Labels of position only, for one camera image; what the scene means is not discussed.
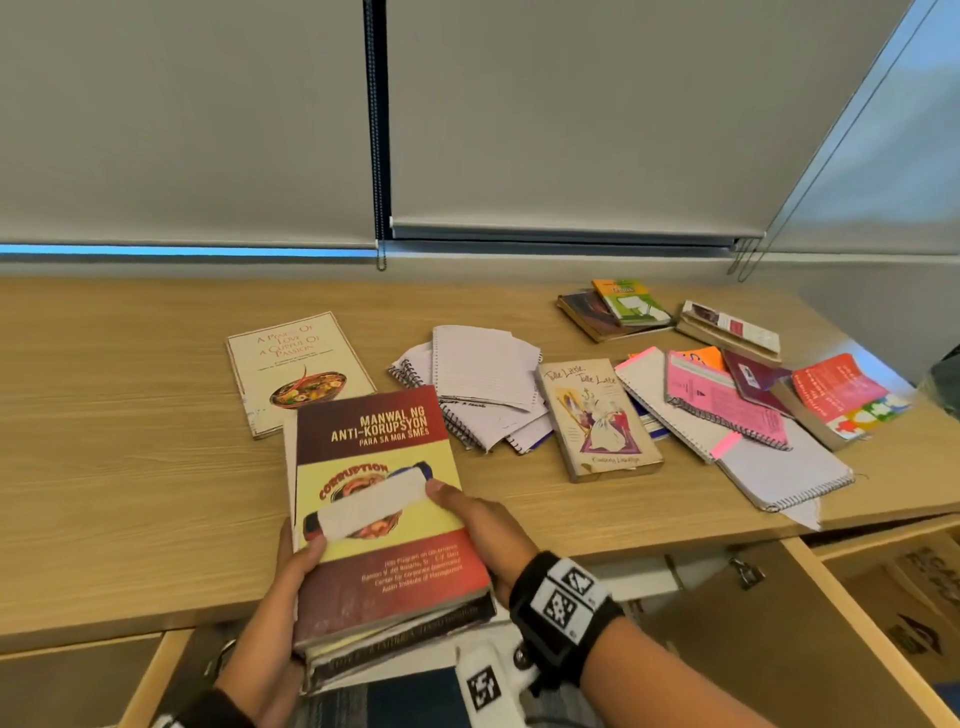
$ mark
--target drawer lock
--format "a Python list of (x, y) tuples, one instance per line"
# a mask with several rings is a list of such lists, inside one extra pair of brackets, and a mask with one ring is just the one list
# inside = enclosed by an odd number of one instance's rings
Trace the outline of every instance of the drawer lock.
[(730, 557), (730, 565), (736, 569), (736, 574), (740, 578), (740, 588), (743, 589), (744, 592), (751, 590), (766, 578), (766, 576), (763, 575), (763, 571), (752, 564), (736, 558), (736, 556)]

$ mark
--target wooden drawer edge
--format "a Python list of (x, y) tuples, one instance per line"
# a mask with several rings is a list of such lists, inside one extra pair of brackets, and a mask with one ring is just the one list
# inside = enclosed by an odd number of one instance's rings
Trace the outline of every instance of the wooden drawer edge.
[(192, 634), (192, 629), (164, 633), (117, 728), (149, 728)]
[(813, 553), (840, 579), (850, 579), (872, 567), (902, 556), (913, 539), (940, 531), (960, 529), (960, 514), (949, 514), (886, 531), (856, 536), (836, 544), (813, 548)]
[(937, 728), (957, 728), (958, 718), (913, 668), (876, 623), (856, 603), (829, 569), (799, 538), (784, 539), (783, 546), (810, 579), (820, 588), (836, 610), (847, 620), (857, 636), (870, 648), (894, 679)]

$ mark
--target wooden table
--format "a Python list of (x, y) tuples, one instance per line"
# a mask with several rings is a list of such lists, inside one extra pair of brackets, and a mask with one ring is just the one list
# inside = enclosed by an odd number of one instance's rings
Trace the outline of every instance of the wooden table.
[[(279, 436), (254, 441), (229, 334), (333, 310), (381, 390), (386, 366), (438, 324), (505, 328), (546, 361), (624, 357), (674, 332), (593, 344), (554, 306), (571, 286), (279, 280), (0, 279), (0, 652), (242, 614), (268, 584), (286, 515)], [(792, 297), (657, 288), (780, 332), (785, 364), (853, 352), (909, 386)], [(656, 474), (573, 485), (556, 442), (523, 457), (454, 442), (465, 490), (502, 500), (537, 543), (589, 557), (795, 534), (676, 441)], [(825, 528), (960, 509), (960, 426), (926, 400), (841, 456), (858, 473), (823, 499)]]

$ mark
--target maroon notebook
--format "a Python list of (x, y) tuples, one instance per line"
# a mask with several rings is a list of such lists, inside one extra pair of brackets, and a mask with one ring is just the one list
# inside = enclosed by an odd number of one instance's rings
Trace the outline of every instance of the maroon notebook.
[(783, 367), (770, 367), (766, 364), (760, 364), (753, 359), (749, 359), (736, 352), (723, 350), (724, 361), (727, 362), (727, 368), (733, 377), (733, 383), (736, 384), (736, 390), (746, 401), (754, 404), (761, 404), (764, 407), (777, 410), (781, 415), (794, 419), (783, 403), (777, 399), (770, 391), (778, 379), (790, 376), (789, 369)]

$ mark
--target pink tape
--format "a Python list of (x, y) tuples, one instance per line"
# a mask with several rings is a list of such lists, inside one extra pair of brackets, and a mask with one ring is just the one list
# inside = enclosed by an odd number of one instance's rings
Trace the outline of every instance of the pink tape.
[(710, 457), (714, 460), (719, 460), (721, 457), (730, 452), (730, 448), (736, 445), (743, 439), (743, 435), (739, 432), (731, 432), (727, 437), (721, 440), (717, 447), (710, 451)]
[(617, 364), (617, 365), (616, 365), (615, 367), (613, 367), (613, 368), (614, 368), (614, 369), (619, 369), (620, 367), (625, 367), (625, 366), (627, 366), (628, 364), (630, 364), (630, 362), (632, 362), (632, 361), (637, 361), (637, 360), (640, 359), (642, 356), (646, 356), (648, 353), (653, 352), (653, 351), (655, 351), (656, 349), (657, 349), (657, 347), (650, 347), (650, 349), (645, 349), (645, 350), (643, 350), (643, 351), (640, 352), (640, 353), (635, 353), (635, 354), (634, 354), (633, 356), (631, 356), (629, 359), (627, 359), (627, 360), (624, 361), (624, 362), (621, 362), (621, 363)]

